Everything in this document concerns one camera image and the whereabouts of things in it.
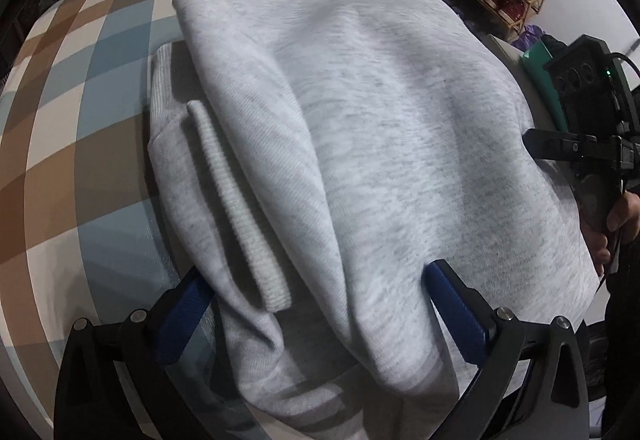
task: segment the gray sweatshirt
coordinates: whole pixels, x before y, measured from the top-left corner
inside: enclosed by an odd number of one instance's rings
[[[508,70],[441,0],[174,0],[149,152],[242,396],[319,439],[425,439],[474,374],[420,287],[574,327],[598,286]],[[514,385],[522,380],[522,370]]]

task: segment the human hand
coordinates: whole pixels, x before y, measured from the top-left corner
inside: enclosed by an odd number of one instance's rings
[[[595,231],[587,223],[582,214],[580,202],[578,202],[578,213],[580,214],[580,230],[587,243],[591,260],[593,260],[598,275],[602,276],[604,265],[611,260],[611,254],[607,250],[607,237]],[[625,191],[607,216],[607,228],[610,232],[622,229],[622,243],[634,241],[640,233],[640,197]]]

